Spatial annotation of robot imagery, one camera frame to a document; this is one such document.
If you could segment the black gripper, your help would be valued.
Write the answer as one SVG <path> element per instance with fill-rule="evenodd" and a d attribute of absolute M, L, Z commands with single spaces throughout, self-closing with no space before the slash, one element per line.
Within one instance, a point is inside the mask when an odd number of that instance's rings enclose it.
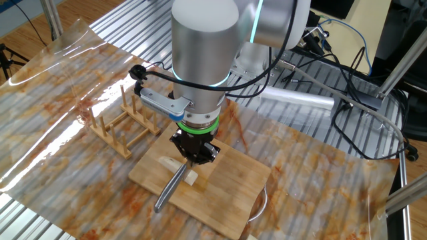
<path fill-rule="evenodd" d="M 219 147 L 211 144 L 213 139 L 214 136 L 211 133 L 196 135 L 187 131 L 176 131 L 169 140 L 184 158 L 192 163 L 203 165 L 213 162 L 221 151 Z"/>

